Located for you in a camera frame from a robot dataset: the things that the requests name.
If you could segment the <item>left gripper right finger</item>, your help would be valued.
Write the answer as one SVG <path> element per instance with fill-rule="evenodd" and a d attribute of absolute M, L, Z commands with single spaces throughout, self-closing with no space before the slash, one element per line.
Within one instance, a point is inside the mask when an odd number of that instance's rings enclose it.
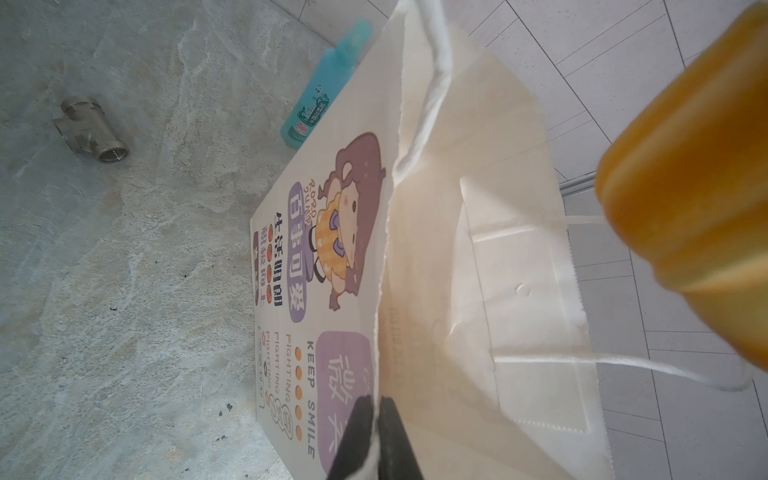
<path fill-rule="evenodd" d="M 404 423 L 391 397 L 382 397 L 377 420 L 379 434 L 378 479 L 423 480 Z"/>

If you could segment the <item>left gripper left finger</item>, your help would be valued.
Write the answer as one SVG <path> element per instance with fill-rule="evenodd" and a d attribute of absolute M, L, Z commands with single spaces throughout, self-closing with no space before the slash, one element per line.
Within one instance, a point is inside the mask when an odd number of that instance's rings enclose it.
<path fill-rule="evenodd" d="M 372 397 L 358 397 L 327 475 L 328 480 L 351 479 L 363 468 L 371 445 L 373 417 Z"/>

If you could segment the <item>white printed paper bag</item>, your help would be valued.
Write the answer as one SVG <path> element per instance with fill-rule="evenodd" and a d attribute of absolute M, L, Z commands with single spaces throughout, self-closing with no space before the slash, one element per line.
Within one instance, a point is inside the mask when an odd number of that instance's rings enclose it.
<path fill-rule="evenodd" d="M 358 397 L 368 456 L 391 397 L 427 479 L 610 479 L 600 364 L 724 391 L 590 344 L 535 97 L 401 1 L 251 222 L 257 419 L 297 479 L 327 479 Z"/>

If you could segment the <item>teal plastic bottle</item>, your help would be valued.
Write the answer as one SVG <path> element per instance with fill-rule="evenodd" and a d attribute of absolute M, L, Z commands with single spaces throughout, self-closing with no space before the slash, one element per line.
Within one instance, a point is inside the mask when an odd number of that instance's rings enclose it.
<path fill-rule="evenodd" d="M 369 20 L 360 19 L 336 47 L 327 49 L 304 92 L 281 128 L 287 146 L 299 149 L 353 76 L 373 34 Z"/>

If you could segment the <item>metal tee pipe fitting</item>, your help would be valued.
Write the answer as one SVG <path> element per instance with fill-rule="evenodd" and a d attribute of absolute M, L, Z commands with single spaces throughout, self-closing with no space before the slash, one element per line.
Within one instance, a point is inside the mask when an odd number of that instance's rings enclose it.
<path fill-rule="evenodd" d="M 128 146 L 118 138 L 97 100 L 72 96 L 60 108 L 63 117 L 54 125 L 74 153 L 90 153 L 102 163 L 114 163 L 128 157 Z"/>

